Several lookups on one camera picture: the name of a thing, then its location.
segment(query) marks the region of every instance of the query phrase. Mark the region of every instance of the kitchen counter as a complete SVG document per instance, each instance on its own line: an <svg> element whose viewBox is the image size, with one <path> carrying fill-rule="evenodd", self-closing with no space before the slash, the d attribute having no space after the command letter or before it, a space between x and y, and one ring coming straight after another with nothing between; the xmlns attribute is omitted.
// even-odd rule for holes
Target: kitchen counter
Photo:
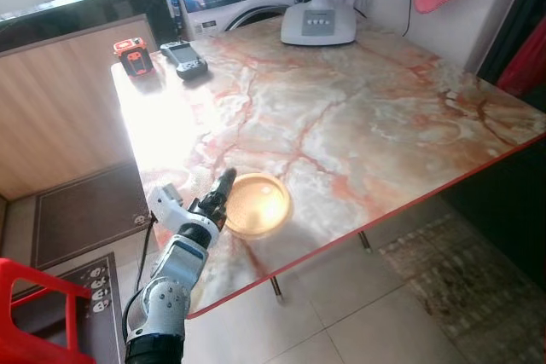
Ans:
<svg viewBox="0 0 546 364"><path fill-rule="evenodd" d="M234 166L293 199L270 236L222 231L191 316L544 136L544 114L388 30L359 20L355 43L304 48L280 24L195 42L210 72L194 82L161 54L145 78L112 68L146 195L172 182L189 204Z"/></svg>
<svg viewBox="0 0 546 364"><path fill-rule="evenodd" d="M166 0L53 0L0 14L0 52L145 14L156 42L176 38Z"/></svg>

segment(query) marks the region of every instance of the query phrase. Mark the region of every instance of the patterned rug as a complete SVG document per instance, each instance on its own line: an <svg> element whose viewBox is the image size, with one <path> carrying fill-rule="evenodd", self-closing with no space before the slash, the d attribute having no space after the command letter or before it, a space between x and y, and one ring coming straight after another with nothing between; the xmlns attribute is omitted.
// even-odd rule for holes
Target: patterned rug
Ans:
<svg viewBox="0 0 546 364"><path fill-rule="evenodd" d="M455 212L380 253L470 363L544 364L544 293Z"/></svg>

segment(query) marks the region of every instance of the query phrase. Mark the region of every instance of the tiled floor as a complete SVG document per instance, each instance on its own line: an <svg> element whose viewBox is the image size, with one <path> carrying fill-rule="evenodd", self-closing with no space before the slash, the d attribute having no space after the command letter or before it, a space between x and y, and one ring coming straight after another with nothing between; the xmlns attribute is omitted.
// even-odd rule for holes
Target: tiled floor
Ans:
<svg viewBox="0 0 546 364"><path fill-rule="evenodd" d="M368 232L375 249L411 234L450 209L432 198ZM13 204L1 253L30 261L32 200ZM151 241L143 277L157 245ZM132 294L143 233L119 240L48 270L59 274L114 251L122 305ZM427 254L429 240L419 252ZM197 319L187 321L187 364L468 363L423 309L405 277L422 269L422 254L408 255L398 272L381 252L366 253L358 237L278 276L284 302L265 282Z"/></svg>

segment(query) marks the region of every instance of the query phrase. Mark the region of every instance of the red stool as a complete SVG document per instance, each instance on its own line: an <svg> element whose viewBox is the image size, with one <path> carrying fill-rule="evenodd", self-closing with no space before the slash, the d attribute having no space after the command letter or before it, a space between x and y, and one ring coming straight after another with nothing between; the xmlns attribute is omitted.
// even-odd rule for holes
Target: red stool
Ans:
<svg viewBox="0 0 546 364"><path fill-rule="evenodd" d="M11 301L11 289L17 279L28 280L44 289L30 296ZM40 298L47 292L67 295L67 347L63 348L47 340L23 332L11 320L11 309ZM90 298L90 289L74 285L9 259L0 258L0 362L10 364L95 364L88 355L78 351L76 333L76 297Z"/></svg>

